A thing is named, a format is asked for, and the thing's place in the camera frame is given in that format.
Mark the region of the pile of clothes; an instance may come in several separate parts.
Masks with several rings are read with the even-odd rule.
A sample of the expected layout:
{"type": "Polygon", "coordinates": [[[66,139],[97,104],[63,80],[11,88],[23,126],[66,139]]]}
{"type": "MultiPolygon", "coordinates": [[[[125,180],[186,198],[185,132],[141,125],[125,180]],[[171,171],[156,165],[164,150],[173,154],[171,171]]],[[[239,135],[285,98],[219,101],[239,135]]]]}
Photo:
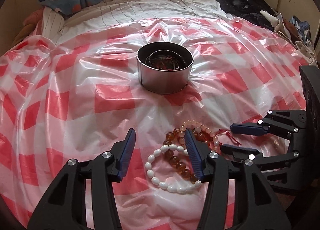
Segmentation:
{"type": "Polygon", "coordinates": [[[296,19],[293,23],[283,18],[281,14],[277,17],[272,16],[266,11],[261,10],[260,13],[274,28],[275,34],[286,40],[291,46],[300,51],[307,59],[310,66],[318,67],[315,49],[312,41],[307,37],[310,29],[303,29],[300,27],[301,22],[296,19]]]}

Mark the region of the red white checkered plastic sheet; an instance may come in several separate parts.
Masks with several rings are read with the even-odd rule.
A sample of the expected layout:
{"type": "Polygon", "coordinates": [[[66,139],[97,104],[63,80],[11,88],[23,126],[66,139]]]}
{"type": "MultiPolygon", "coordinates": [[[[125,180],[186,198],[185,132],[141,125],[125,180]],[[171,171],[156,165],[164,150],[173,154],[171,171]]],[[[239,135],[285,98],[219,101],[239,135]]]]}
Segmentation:
{"type": "Polygon", "coordinates": [[[31,36],[1,57],[1,196],[26,225],[69,159],[91,160],[133,128],[127,176],[113,186],[123,229],[195,229],[206,185],[189,195],[156,188],[147,157],[188,120],[216,132],[271,109],[305,108],[306,64],[288,42],[240,18],[130,21],[62,44],[31,36]],[[176,94],[139,83],[136,53],[157,41],[194,56],[189,83],[176,94]]]}

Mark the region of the round silver metal tin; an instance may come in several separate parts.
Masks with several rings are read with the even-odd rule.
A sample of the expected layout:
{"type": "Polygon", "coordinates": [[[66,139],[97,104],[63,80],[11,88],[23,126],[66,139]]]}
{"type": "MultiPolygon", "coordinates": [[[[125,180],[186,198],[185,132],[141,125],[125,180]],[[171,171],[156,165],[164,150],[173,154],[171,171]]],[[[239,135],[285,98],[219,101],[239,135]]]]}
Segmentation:
{"type": "Polygon", "coordinates": [[[138,79],[150,92],[174,94],[189,82],[194,57],[184,46],[152,42],[137,51],[138,79]]]}

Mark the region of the black plastic bag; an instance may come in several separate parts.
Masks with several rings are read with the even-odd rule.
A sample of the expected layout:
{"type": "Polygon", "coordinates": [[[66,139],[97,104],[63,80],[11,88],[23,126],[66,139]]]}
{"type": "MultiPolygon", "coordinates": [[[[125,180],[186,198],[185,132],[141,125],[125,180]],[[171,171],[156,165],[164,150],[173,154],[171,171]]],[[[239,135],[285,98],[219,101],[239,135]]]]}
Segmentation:
{"type": "Polygon", "coordinates": [[[274,31],[270,22],[261,14],[261,10],[276,17],[275,11],[264,0],[216,0],[223,11],[243,18],[254,25],[274,31]]]}

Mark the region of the striped white bed sheet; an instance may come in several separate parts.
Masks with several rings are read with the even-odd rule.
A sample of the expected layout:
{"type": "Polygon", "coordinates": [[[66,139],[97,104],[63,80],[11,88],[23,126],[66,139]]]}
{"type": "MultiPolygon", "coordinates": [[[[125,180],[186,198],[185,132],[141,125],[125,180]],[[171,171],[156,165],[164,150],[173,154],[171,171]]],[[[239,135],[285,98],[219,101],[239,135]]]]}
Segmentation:
{"type": "Polygon", "coordinates": [[[160,18],[211,18],[230,20],[216,0],[114,0],[87,7],[67,19],[55,36],[59,45],[77,35],[114,25],[160,18]]]}

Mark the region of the striped pillow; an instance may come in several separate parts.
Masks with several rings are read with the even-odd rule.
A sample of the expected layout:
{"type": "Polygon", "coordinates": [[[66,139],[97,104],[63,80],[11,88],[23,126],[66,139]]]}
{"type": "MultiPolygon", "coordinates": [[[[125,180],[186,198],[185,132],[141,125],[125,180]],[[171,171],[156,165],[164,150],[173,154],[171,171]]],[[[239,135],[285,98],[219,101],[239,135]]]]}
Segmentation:
{"type": "Polygon", "coordinates": [[[35,35],[41,35],[56,43],[64,24],[65,19],[60,13],[55,12],[49,7],[45,7],[42,18],[35,28],[35,35]]]}

